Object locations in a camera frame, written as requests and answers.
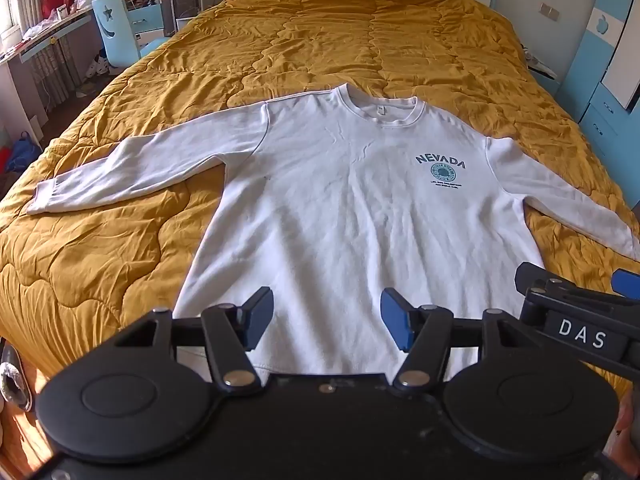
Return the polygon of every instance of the window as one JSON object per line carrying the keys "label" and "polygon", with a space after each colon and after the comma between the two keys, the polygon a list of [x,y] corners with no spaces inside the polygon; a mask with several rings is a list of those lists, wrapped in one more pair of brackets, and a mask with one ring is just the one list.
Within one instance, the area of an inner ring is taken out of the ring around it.
{"label": "window", "polygon": [[10,0],[0,0],[0,34],[14,26],[11,17]]}

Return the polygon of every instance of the black device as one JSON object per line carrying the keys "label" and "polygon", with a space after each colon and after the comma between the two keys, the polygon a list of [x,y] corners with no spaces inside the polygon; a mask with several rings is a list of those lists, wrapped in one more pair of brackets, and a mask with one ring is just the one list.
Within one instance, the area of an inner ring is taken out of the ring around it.
{"label": "black device", "polygon": [[[383,374],[260,384],[245,352],[273,315],[267,287],[196,319],[155,309],[46,384],[36,414],[57,453],[32,478],[625,479],[601,452],[616,394],[580,360],[637,381],[640,301],[531,264],[516,288],[520,320],[495,308],[456,319],[385,289],[382,319],[407,352],[391,384]],[[178,364],[176,346],[204,347],[213,382]],[[479,359],[444,381],[455,347]]]}

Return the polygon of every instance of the crew neckline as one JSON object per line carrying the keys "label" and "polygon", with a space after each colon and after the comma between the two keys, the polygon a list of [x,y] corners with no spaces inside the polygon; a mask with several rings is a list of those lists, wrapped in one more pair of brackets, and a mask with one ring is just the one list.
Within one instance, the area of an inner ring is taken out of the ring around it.
{"label": "crew neckline", "polygon": [[[387,99],[384,97],[372,97],[369,94],[359,90],[353,85],[348,83],[343,83],[340,86],[334,89],[338,96],[338,100],[352,113],[356,114],[358,117],[364,119],[369,123],[378,124],[379,126],[396,128],[398,126],[409,126],[410,124],[415,123],[415,121],[420,118],[424,110],[424,101],[418,99],[417,97],[411,97],[408,99]],[[351,100],[351,96],[357,96],[358,99],[367,101],[373,105],[387,105],[387,106],[395,106],[399,108],[411,108],[411,111],[404,119],[396,119],[393,121],[383,121],[379,118],[370,116],[361,108],[358,108],[353,101]]]}

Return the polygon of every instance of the teal circular emblem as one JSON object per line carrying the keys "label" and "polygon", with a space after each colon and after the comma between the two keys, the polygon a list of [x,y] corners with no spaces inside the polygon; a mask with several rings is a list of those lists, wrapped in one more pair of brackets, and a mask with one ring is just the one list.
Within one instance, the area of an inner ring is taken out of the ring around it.
{"label": "teal circular emblem", "polygon": [[431,174],[443,182],[451,182],[456,179],[456,172],[449,164],[438,162],[431,167]]}

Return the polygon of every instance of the blue bag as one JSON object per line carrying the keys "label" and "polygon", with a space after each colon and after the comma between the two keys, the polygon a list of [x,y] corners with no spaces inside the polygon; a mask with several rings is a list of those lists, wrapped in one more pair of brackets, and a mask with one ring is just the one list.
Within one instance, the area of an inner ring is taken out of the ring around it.
{"label": "blue bag", "polygon": [[22,136],[15,141],[11,149],[11,155],[4,165],[4,171],[5,173],[9,171],[22,173],[32,162],[36,161],[41,154],[41,147],[31,140],[27,132],[22,132]]}

